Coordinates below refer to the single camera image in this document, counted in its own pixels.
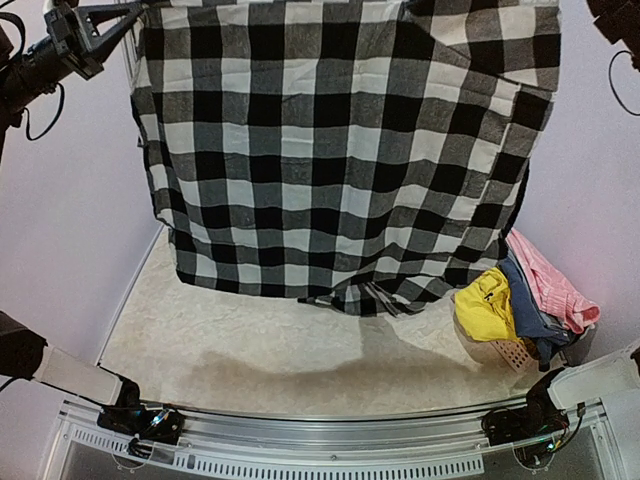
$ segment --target white wall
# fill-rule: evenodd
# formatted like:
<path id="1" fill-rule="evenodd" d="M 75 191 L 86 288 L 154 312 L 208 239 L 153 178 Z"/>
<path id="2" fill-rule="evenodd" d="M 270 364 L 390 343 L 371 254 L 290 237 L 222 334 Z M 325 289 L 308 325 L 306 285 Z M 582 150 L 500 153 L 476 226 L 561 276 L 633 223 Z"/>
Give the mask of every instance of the white wall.
<path id="1" fill-rule="evenodd" d="M 602 307 L 593 356 L 640 337 L 640 119 L 607 81 L 612 47 L 585 0 L 562 3 L 564 47 L 556 109 L 534 153 L 517 228 Z M 620 58 L 616 81 L 640 110 L 640 73 Z"/>
<path id="2" fill-rule="evenodd" d="M 41 5 L 16 2 L 9 9 L 25 20 L 30 43 L 45 34 Z M 122 53 L 90 82 L 64 84 L 67 104 L 48 136 L 30 143 L 24 131 L 13 130 L 7 138 L 0 166 L 0 309 L 95 362 L 158 224 Z M 53 96 L 34 103 L 34 133 L 47 125 L 56 102 Z M 0 478 L 37 478 L 61 398 L 25 382 L 0 394 Z"/>

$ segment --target clothes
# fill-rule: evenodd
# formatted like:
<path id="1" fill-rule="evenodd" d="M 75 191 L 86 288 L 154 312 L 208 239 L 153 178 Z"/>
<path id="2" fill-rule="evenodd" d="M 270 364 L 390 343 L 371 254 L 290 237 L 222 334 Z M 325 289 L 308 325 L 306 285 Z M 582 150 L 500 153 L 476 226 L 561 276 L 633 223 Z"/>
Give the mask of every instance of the clothes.
<path id="1" fill-rule="evenodd" d="M 522 266 L 540 310 L 558 317 L 578 334 L 600 319 L 600 307 L 582 296 L 524 235 L 513 229 L 507 243 Z"/>
<path id="2" fill-rule="evenodd" d="M 180 279 L 375 315 L 495 267 L 560 59 L 558 7 L 514 3 L 154 2 L 132 99 Z"/>
<path id="3" fill-rule="evenodd" d="M 511 309 L 511 290 L 498 268 L 483 273 L 456 293 L 456 317 L 466 334 L 478 342 L 520 342 Z"/>
<path id="4" fill-rule="evenodd" d="M 538 309 L 513 252 L 509 251 L 507 258 L 500 262 L 500 270 L 507 277 L 511 289 L 516 335 L 535 342 L 540 371 L 546 372 L 550 369 L 551 359 L 573 340 L 573 334 L 569 334 L 557 319 Z"/>

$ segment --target yellow cloth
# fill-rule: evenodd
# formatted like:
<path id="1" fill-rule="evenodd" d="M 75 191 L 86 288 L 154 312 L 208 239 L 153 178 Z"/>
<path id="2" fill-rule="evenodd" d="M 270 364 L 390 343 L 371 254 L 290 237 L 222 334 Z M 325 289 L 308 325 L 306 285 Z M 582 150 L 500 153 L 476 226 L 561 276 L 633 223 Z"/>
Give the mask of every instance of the yellow cloth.
<path id="1" fill-rule="evenodd" d="M 474 340 L 522 342 L 516 336 L 509 281 L 500 269 L 484 272 L 455 298 L 458 322 Z"/>

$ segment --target black and white plaid fabric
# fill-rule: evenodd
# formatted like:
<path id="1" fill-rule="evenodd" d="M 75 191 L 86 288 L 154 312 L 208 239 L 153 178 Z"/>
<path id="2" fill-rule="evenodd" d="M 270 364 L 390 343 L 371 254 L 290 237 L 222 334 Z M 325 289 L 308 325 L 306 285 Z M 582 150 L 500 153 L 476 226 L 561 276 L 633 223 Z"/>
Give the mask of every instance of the black and white plaid fabric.
<path id="1" fill-rule="evenodd" d="M 172 0 L 134 113 L 183 282 L 416 313 L 505 256 L 557 88 L 553 0 Z"/>

